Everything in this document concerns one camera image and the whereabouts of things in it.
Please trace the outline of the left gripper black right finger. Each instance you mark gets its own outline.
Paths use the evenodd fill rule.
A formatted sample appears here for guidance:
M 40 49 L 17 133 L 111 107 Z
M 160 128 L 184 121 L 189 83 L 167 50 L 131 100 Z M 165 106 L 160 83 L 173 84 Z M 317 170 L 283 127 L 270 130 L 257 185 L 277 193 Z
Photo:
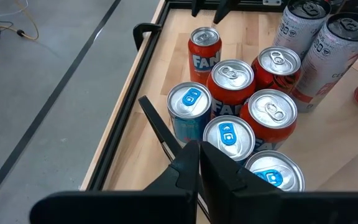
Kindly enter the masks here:
M 208 142 L 200 167 L 211 224 L 358 224 L 358 192 L 284 192 Z

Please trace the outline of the tall white palm print can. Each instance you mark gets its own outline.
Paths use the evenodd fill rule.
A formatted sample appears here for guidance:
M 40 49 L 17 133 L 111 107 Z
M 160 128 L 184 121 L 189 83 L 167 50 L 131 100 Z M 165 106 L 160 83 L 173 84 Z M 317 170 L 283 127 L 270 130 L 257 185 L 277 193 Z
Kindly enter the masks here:
M 298 112 L 313 111 L 358 59 L 358 14 L 331 16 L 322 26 L 301 64 L 290 96 Z

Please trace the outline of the red Fanta can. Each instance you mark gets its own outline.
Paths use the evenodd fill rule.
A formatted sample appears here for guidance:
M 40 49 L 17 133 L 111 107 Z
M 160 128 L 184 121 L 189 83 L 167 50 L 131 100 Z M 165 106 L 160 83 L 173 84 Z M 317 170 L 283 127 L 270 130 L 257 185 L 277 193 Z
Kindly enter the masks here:
M 284 92 L 263 89 L 255 92 L 241 108 L 239 117 L 254 131 L 254 152 L 276 151 L 294 132 L 298 110 Z
M 222 40 L 212 27 L 195 29 L 188 41 L 190 80 L 205 85 L 213 67 L 221 61 Z
M 251 66 L 242 60 L 218 62 L 206 81 L 211 93 L 211 117 L 238 116 L 242 105 L 255 92 L 255 75 Z

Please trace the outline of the tall white Celsius can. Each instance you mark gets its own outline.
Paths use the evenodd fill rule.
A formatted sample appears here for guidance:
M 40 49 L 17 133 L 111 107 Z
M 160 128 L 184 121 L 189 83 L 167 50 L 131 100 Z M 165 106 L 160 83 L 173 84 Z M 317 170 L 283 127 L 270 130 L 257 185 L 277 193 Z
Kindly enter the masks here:
M 273 45 L 287 47 L 303 60 L 330 12 L 331 5 L 326 0 L 290 0 Z

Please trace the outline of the blue silver Red Bull can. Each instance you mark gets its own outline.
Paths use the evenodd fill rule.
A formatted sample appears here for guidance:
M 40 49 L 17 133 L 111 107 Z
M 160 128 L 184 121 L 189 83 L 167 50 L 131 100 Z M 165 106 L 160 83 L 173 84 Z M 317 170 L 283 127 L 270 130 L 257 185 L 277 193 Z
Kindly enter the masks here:
M 167 109 L 179 143 L 203 140 L 204 129 L 211 120 L 211 105 L 211 94 L 200 83 L 180 83 L 169 91 Z
M 300 167 L 281 152 L 260 151 L 249 158 L 245 168 L 283 191 L 305 190 L 305 179 Z
M 222 115 L 205 127 L 203 141 L 211 143 L 232 160 L 243 166 L 255 146 L 255 134 L 242 118 Z

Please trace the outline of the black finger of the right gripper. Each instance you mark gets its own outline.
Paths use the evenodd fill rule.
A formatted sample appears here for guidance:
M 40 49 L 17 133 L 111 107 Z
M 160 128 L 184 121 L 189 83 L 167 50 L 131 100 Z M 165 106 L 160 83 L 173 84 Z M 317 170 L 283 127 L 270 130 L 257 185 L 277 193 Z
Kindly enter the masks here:
M 191 15 L 196 17 L 204 5 L 204 0 L 191 0 Z
M 216 13 L 214 15 L 213 23 L 219 24 L 224 17 L 231 10 L 231 0 L 220 0 Z

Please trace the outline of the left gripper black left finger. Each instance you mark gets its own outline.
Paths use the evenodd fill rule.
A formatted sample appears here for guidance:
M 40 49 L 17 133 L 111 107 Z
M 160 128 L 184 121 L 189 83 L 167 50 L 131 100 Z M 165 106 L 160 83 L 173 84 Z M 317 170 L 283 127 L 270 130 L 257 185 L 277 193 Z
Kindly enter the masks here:
M 51 194 L 32 207 L 30 224 L 196 224 L 199 158 L 192 141 L 143 190 Z

